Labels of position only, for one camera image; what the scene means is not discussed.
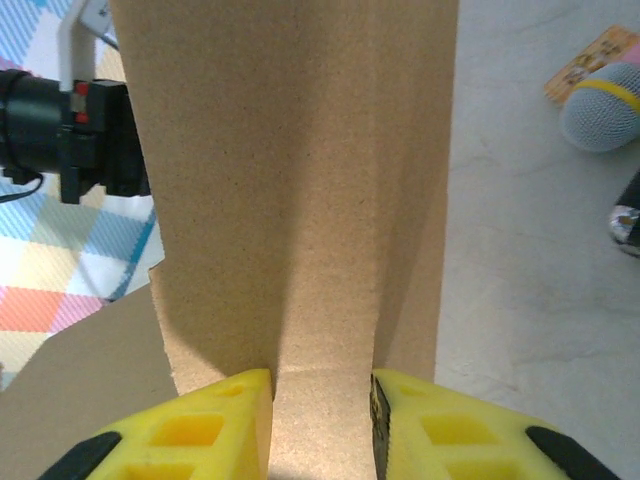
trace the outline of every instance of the yellow foam pad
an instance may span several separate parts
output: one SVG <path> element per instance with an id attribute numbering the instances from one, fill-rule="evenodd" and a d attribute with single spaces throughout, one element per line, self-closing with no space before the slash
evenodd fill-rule
<path id="1" fill-rule="evenodd" d="M 265 480 L 271 420 L 270 373 L 249 370 L 102 429 L 122 440 L 89 479 Z"/>
<path id="2" fill-rule="evenodd" d="M 373 379 L 372 415 L 378 388 L 390 412 L 386 480 L 567 480 L 525 432 L 551 425 L 393 370 Z"/>

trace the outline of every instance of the checkered fabric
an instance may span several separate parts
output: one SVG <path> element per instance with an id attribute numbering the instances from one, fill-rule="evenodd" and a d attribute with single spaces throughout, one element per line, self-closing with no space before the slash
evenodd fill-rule
<path id="1" fill-rule="evenodd" d="M 20 68 L 57 79 L 56 31 L 70 4 L 2 0 L 0 69 Z M 105 49 L 97 48 L 99 62 Z M 0 180 L 0 195 L 23 189 Z M 47 176 L 39 192 L 0 205 L 0 363 L 5 387 L 48 336 L 132 288 L 155 228 L 150 197 L 106 197 L 103 189 L 94 188 L 81 206 L 69 206 L 57 200 L 57 191 L 57 177 Z"/>

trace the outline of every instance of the gray floor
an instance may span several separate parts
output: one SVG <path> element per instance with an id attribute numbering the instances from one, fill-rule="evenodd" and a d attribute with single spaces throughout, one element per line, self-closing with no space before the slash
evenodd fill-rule
<path id="1" fill-rule="evenodd" d="M 555 423 L 640 478 L 640 260 L 606 218 L 640 142 L 568 145 L 543 96 L 637 0 L 461 0 L 437 380 Z"/>

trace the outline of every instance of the cardboard box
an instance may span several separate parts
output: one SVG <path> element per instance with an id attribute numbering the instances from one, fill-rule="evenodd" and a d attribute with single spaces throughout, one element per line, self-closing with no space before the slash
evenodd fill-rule
<path id="1" fill-rule="evenodd" d="M 372 365 L 433 375 L 456 2 L 112 9 L 166 259 L 0 397 L 0 478 L 255 367 L 270 478 L 374 478 Z"/>

